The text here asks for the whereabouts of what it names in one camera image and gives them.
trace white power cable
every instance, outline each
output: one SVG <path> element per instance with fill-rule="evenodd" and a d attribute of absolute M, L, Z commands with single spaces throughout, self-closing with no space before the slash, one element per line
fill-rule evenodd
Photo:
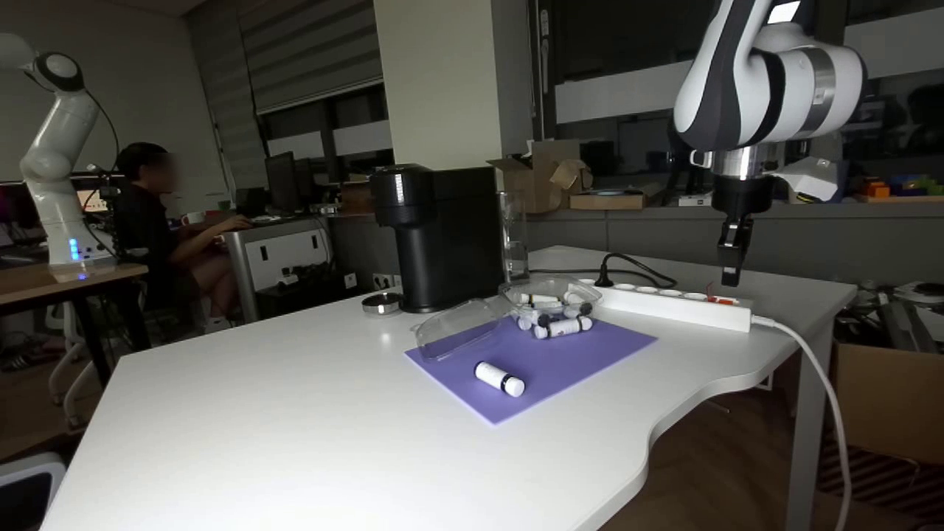
<path fill-rule="evenodd" d="M 842 531 L 846 527 L 846 519 L 849 517 L 849 505 L 852 499 L 852 480 L 849 472 L 849 451 L 846 448 L 846 430 L 843 428 L 842 415 L 839 413 L 839 399 L 835 395 L 835 391 L 833 390 L 832 384 L 830 384 L 826 371 L 823 370 L 823 367 L 819 364 L 819 361 L 817 361 L 817 357 L 813 354 L 813 349 L 810 348 L 801 335 L 794 332 L 788 326 L 767 317 L 753 316 L 750 318 L 750 322 L 769 328 L 776 328 L 796 339 L 823 383 L 826 396 L 829 398 L 829 404 L 833 408 L 835 440 L 836 444 L 839 446 L 839 467 L 842 469 L 842 506 L 839 508 L 839 519 L 835 523 L 835 531 Z"/>

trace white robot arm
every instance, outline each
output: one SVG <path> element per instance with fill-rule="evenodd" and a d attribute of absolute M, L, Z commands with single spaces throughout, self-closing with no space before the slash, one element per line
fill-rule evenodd
<path fill-rule="evenodd" d="M 85 90 L 82 71 L 61 53 L 36 52 L 23 39 L 0 33 L 0 68 L 26 72 L 56 102 L 20 161 L 26 186 L 40 215 L 49 244 L 49 265 L 84 266 L 113 260 L 111 238 L 87 229 L 70 176 L 92 132 L 98 106 Z"/>
<path fill-rule="evenodd" d="M 774 143 L 817 137 L 849 121 L 868 79 L 852 49 L 818 43 L 792 22 L 768 24 L 772 0 L 718 0 L 675 104 L 675 127 L 715 174 L 712 206 L 727 214 L 718 242 L 723 282 L 737 285 L 751 214 L 770 208 L 773 176 L 830 198 L 835 182 L 778 168 Z M 829 170 L 829 161 L 810 168 Z"/>

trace man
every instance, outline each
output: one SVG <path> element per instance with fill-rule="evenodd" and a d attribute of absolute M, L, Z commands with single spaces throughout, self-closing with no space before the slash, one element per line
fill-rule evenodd
<path fill-rule="evenodd" d="M 207 331 L 225 327 L 237 301 L 236 280 L 229 258 L 213 247 L 216 236 L 248 229 L 249 220 L 238 215 L 212 226 L 182 227 L 171 232 L 160 196 L 177 188 L 172 156 L 156 144 L 131 144 L 118 155 L 118 169 L 129 186 L 115 201 L 115 230 L 123 248 L 147 248 L 143 258 L 149 273 L 148 305 L 181 300 L 211 300 Z"/>

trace coffee machine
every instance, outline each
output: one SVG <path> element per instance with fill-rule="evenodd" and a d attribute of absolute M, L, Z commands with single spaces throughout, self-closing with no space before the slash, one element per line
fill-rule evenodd
<path fill-rule="evenodd" d="M 405 312 L 496 294 L 503 274 L 494 168 L 387 166 L 370 189 L 377 222 L 396 234 Z"/>

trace wall outlet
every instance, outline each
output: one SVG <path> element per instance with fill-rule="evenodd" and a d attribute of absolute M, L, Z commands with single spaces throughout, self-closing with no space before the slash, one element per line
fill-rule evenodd
<path fill-rule="evenodd" d="M 394 276 L 374 273 L 374 287 L 377 289 L 390 289 L 394 287 Z"/>

